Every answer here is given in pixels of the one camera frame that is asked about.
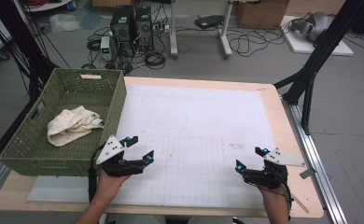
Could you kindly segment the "clear plastic bag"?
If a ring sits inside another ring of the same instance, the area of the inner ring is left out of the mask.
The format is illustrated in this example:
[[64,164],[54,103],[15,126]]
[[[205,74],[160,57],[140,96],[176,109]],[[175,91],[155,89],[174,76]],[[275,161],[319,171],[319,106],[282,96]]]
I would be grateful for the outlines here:
[[49,24],[53,33],[73,32],[80,29],[80,23],[74,15],[57,14],[49,17]]

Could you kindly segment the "white power supply unit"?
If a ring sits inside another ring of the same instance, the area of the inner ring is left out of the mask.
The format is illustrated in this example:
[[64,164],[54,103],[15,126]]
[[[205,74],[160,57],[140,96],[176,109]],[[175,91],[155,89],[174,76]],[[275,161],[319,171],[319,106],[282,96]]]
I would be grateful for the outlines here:
[[101,38],[100,51],[102,52],[102,58],[106,62],[110,62],[112,60],[112,48],[110,46],[110,37],[103,36]]

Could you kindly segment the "grey tape piece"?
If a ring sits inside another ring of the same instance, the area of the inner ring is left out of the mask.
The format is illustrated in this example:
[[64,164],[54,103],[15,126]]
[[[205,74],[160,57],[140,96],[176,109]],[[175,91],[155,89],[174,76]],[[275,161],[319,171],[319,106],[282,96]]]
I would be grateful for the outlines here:
[[310,176],[314,175],[315,173],[316,173],[315,169],[309,168],[309,169],[303,171],[302,173],[300,173],[300,177],[302,179],[306,179],[307,177],[310,177]]

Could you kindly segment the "white floor board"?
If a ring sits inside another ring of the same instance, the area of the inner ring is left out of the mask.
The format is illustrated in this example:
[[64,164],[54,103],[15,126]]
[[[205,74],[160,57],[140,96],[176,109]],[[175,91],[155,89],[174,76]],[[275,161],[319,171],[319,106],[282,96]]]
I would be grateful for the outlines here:
[[[285,16],[281,21],[281,29],[284,33],[284,37],[294,53],[311,54],[314,51],[314,44],[310,42],[305,36],[299,32],[292,32],[289,30],[289,25],[294,16]],[[332,56],[347,56],[351,57],[354,52],[348,48],[344,42],[340,42],[335,50],[331,53]]]

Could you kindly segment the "person's grey trousers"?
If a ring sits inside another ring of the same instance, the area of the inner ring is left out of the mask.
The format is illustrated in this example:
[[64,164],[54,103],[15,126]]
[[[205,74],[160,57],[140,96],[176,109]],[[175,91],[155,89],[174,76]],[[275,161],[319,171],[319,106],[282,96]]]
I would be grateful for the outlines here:
[[161,215],[116,215],[109,224],[234,224],[232,217],[170,218]]

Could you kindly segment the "teal floor sheet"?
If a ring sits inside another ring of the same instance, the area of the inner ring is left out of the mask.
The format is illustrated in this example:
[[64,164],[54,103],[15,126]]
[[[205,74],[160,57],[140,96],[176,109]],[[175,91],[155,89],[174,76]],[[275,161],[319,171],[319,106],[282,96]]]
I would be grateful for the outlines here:
[[83,30],[93,30],[102,21],[103,17],[100,16],[95,10],[89,10],[80,22],[80,27]]

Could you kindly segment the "large black computer tower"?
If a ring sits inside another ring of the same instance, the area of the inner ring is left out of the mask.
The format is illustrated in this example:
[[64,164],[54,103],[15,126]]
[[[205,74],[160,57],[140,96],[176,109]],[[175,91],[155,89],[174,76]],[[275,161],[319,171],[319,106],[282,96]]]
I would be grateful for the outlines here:
[[135,20],[132,6],[116,6],[110,22],[117,51],[125,57],[132,57],[133,41],[136,38]]

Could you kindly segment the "thin wooden stick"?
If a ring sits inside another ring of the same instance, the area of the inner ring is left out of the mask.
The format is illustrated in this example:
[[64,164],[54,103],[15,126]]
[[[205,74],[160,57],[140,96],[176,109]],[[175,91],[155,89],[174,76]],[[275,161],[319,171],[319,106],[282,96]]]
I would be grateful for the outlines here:
[[293,209],[294,210],[302,210],[302,212],[304,214],[308,214],[309,209],[308,209],[308,207],[305,205],[305,203],[303,201],[303,199],[304,199],[303,191],[300,190],[294,184],[291,184],[289,186],[289,188],[290,188],[290,193],[291,193],[292,199],[294,200]]

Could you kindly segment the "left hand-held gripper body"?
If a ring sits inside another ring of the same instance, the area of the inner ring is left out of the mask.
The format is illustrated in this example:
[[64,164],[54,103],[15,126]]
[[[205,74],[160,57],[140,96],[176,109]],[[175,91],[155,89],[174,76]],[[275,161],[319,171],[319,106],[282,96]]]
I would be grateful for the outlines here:
[[143,158],[135,161],[124,160],[125,147],[119,141],[114,135],[110,135],[108,140],[98,147],[101,153],[95,163],[101,165],[108,175],[114,177],[142,174],[147,167],[144,165]]

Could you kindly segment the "large cardboard box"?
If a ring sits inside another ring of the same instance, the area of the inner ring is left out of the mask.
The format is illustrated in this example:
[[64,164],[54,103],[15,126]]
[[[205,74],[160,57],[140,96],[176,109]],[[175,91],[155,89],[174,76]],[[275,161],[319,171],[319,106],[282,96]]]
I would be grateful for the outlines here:
[[239,2],[235,18],[240,28],[277,29],[290,0],[257,0],[256,2]]

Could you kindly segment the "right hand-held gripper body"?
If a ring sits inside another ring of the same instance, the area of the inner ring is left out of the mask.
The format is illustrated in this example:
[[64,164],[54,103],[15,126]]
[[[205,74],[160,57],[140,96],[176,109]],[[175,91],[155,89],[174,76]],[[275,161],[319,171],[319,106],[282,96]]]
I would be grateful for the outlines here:
[[287,166],[304,167],[305,162],[292,156],[281,148],[275,148],[263,158],[263,169],[252,170],[246,167],[241,176],[244,182],[252,185],[275,189],[287,182]]

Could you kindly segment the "aluminium rail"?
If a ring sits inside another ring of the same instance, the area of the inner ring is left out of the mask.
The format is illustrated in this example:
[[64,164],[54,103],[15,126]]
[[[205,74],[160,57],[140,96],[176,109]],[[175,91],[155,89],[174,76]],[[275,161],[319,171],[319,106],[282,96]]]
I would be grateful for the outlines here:
[[301,110],[297,105],[290,105],[285,101],[282,101],[282,104],[287,113],[289,123],[296,134],[302,156],[307,162],[308,168],[313,170],[311,177],[314,179],[315,190],[319,193],[322,210],[325,212],[331,224],[348,224],[335,191],[329,181],[327,171],[317,152],[315,141],[301,126]]

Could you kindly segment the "grey headset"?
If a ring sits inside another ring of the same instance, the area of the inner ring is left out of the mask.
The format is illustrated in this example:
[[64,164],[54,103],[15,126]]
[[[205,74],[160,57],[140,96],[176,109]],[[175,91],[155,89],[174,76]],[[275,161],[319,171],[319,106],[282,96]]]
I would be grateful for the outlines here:
[[309,41],[315,42],[332,24],[334,18],[324,12],[308,12],[301,18],[294,19],[289,25],[292,32],[298,31]]

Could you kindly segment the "green woven basket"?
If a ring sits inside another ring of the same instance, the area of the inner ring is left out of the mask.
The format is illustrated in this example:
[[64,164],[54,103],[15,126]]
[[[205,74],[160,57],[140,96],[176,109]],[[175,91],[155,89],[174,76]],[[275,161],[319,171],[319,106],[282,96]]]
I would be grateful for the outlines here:
[[[40,96],[0,154],[0,162],[20,175],[86,176],[91,155],[118,130],[126,98],[119,70],[53,70]],[[104,128],[62,147],[47,139],[47,125],[65,109],[96,112]]]

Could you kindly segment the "cream egg print cloth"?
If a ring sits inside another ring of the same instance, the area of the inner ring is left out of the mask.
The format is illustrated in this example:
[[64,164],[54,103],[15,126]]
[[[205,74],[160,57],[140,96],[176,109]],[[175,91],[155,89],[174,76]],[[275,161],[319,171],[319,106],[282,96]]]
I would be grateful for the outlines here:
[[90,134],[93,129],[103,129],[104,121],[98,113],[81,105],[72,110],[64,109],[47,127],[48,141],[62,147]]

